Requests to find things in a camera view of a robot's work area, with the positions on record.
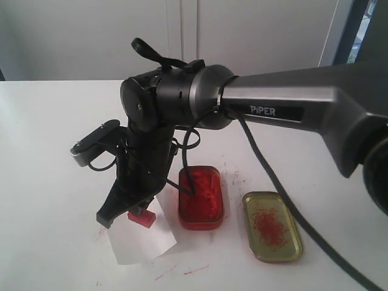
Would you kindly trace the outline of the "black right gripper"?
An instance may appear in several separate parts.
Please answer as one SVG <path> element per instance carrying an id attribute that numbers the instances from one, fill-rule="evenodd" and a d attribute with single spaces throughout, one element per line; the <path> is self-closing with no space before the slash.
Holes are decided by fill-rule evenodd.
<path id="1" fill-rule="evenodd" d="M 165 186 L 172 163 L 175 126 L 157 126 L 149 132 L 117 125 L 112 130 L 117 149 L 116 181 L 96 213 L 96 220 L 110 228 L 114 220 L 129 211 L 141 216 L 153 197 Z"/>

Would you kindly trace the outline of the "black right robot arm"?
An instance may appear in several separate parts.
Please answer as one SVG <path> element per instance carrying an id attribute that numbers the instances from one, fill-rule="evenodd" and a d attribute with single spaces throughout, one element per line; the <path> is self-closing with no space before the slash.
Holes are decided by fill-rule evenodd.
<path id="1" fill-rule="evenodd" d="M 132 47 L 156 70 L 120 87 L 128 125 L 113 143 L 116 181 L 96 214 L 110 227 L 140 212 L 166 184 L 177 126 L 219 130 L 246 121 L 320 134 L 340 172 L 364 168 L 364 185 L 387 211 L 387 59 L 236 76 L 222 65 L 165 58 L 140 38 Z"/>

